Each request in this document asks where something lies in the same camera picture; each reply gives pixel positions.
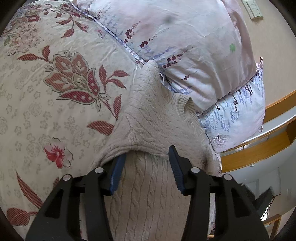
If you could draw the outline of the beige cable-knit sweater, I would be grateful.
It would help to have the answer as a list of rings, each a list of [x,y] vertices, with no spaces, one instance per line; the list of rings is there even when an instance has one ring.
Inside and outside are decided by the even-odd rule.
[[[201,127],[192,99],[161,84],[149,61],[137,73],[118,121],[93,166],[126,154],[115,194],[106,199],[115,240],[180,240],[190,198],[177,189],[170,146],[194,166],[220,174],[220,156]]]

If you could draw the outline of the wooden headboard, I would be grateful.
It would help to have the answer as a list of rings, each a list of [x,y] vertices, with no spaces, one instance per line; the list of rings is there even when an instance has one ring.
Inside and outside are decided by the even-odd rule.
[[[271,124],[295,110],[295,91],[267,106],[263,123]],[[291,146],[295,141],[295,114],[272,128],[223,152],[222,173],[235,171],[263,161]]]

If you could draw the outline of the white lavender-print pillow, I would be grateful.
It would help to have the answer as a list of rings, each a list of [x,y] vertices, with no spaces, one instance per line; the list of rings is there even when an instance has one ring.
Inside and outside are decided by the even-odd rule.
[[[262,57],[256,66],[255,75],[243,87],[199,115],[217,153],[232,149],[262,131],[265,116]]]

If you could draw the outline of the floral bed quilt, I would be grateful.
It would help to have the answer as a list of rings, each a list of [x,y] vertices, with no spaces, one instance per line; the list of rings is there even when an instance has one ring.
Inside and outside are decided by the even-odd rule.
[[[64,1],[22,6],[1,35],[1,210],[26,234],[56,182],[85,175],[139,66]]]

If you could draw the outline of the pink floral pillow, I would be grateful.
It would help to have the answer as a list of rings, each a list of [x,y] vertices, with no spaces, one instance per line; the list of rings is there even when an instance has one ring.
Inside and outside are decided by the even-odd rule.
[[[237,1],[73,1],[145,61],[155,61],[197,111],[233,93],[256,72]]]

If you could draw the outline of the white wall switch panel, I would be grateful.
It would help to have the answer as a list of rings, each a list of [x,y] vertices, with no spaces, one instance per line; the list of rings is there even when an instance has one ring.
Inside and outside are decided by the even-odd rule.
[[[260,8],[255,0],[242,0],[242,3],[250,17],[251,20],[262,18],[263,15],[260,11]]]

